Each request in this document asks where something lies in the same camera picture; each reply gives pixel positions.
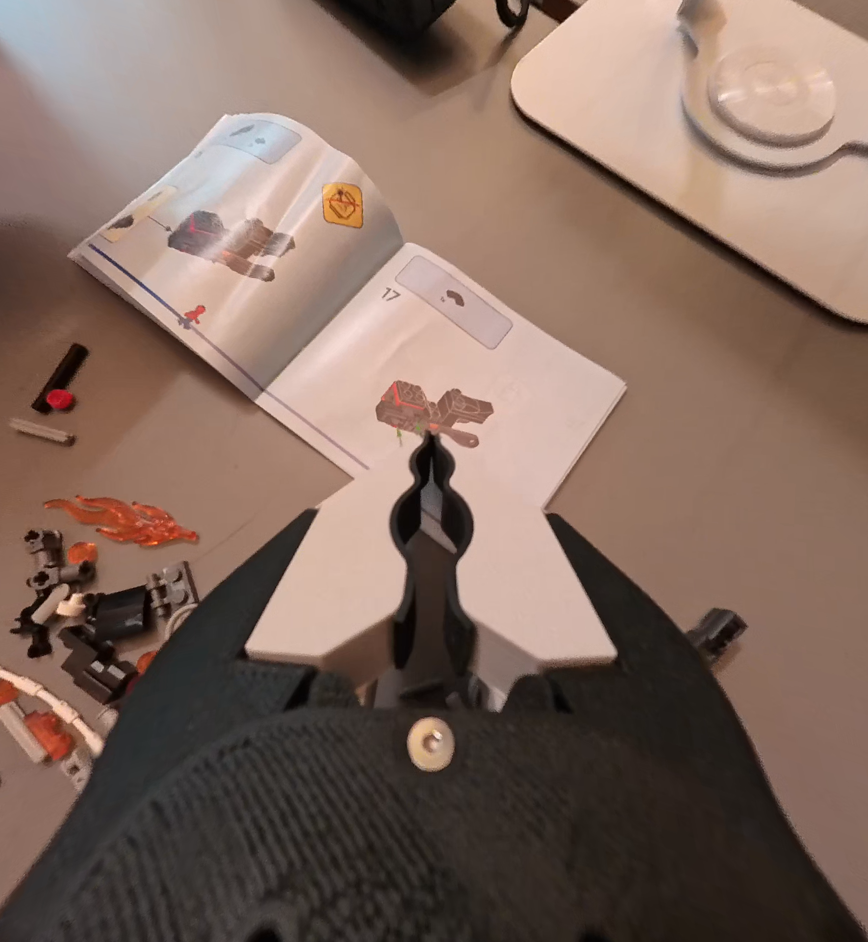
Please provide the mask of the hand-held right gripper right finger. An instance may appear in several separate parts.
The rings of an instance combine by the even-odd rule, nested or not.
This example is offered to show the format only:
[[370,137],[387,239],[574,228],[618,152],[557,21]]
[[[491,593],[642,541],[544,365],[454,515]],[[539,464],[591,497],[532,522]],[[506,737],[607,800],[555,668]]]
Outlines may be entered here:
[[523,677],[616,661],[549,516],[439,437],[428,459],[428,535],[453,553],[445,643],[478,706],[501,710]]

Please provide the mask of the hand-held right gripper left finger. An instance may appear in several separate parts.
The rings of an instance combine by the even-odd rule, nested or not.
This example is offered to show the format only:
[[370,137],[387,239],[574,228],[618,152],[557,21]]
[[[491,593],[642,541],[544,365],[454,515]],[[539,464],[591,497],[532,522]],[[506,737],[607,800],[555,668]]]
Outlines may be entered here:
[[245,644],[249,660],[312,667],[356,689],[407,665],[418,615],[409,545],[434,444],[427,432],[320,504]]

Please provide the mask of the pile of lego pieces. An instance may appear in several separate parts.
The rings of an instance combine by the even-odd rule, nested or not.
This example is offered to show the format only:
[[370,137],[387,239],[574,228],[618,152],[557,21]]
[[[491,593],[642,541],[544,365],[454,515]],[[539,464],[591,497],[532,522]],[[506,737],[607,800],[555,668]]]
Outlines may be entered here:
[[[148,574],[142,584],[111,593],[92,592],[97,575],[94,544],[67,547],[62,533],[49,528],[28,529],[23,544],[31,559],[26,584],[32,600],[8,631],[26,641],[31,661],[53,657],[55,645],[61,645],[60,668],[99,707],[95,720],[88,722],[68,699],[31,678],[71,704],[103,737],[105,746],[146,668],[198,608],[200,595],[190,565],[179,561]],[[31,763],[55,766],[76,791],[85,788],[98,758],[82,737],[46,703],[1,679],[0,723]]]

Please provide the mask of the dark grey lego connector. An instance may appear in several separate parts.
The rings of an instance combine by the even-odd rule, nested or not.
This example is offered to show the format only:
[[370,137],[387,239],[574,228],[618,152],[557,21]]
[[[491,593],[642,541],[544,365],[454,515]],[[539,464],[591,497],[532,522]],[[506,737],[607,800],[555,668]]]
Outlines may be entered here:
[[687,630],[687,640],[709,667],[714,667],[747,630],[745,619],[729,608],[712,607]]

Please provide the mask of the orange flame lego piece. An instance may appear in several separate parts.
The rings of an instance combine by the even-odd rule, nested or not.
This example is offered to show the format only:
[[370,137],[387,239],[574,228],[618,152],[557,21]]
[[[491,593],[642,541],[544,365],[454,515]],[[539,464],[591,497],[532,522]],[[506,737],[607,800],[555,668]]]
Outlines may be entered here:
[[116,544],[157,548],[167,544],[196,543],[200,536],[165,510],[139,502],[113,497],[55,498],[43,508],[67,513],[75,522],[94,528],[100,536]]

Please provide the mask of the lego instruction booklet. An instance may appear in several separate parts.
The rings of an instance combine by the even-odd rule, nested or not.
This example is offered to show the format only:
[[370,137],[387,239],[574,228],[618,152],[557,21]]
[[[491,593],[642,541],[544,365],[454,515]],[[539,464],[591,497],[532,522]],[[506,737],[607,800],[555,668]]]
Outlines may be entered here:
[[545,507],[627,389],[284,116],[223,116],[70,256],[351,477],[431,434]]

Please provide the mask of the white curved lego tube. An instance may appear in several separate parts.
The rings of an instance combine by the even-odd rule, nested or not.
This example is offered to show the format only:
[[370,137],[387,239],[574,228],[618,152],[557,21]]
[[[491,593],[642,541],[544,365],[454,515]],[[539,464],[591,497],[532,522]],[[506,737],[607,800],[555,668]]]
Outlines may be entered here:
[[15,674],[2,665],[0,665],[0,679],[10,683],[18,692],[46,703],[51,712],[57,715],[64,724],[73,727],[76,734],[82,737],[88,751],[94,758],[97,759],[102,754],[104,748],[103,737],[84,720],[71,704],[58,697],[51,689],[31,677]]

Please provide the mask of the grey lego axle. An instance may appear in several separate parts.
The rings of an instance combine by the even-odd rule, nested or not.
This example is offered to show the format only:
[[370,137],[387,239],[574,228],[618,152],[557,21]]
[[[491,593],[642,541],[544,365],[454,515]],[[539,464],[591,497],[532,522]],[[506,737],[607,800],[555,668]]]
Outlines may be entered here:
[[59,430],[36,423],[25,418],[10,418],[7,425],[18,434],[61,446],[73,446],[76,437],[65,430]]

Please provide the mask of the black lego bar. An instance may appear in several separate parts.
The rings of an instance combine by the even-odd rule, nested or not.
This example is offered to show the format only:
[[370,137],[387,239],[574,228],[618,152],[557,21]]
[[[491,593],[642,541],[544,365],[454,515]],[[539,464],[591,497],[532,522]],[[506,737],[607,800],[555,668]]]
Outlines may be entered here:
[[72,383],[75,381],[75,377],[87,360],[88,355],[89,350],[87,347],[73,343],[43,384],[30,408],[40,415],[50,414],[52,411],[46,410],[44,397],[53,389],[67,389],[72,392]]

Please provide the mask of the silver monitor stand base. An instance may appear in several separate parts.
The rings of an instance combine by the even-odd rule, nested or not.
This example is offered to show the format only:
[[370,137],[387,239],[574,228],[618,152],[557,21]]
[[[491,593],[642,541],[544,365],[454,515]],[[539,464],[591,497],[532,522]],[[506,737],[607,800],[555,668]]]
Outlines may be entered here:
[[868,41],[795,2],[586,2],[511,79],[522,114],[868,325]]

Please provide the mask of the dark round object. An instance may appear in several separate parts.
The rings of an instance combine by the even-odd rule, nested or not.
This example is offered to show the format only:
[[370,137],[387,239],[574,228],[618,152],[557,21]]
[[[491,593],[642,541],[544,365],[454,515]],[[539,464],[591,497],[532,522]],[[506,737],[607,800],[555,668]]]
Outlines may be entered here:
[[424,34],[456,1],[340,1],[345,8],[399,39]]

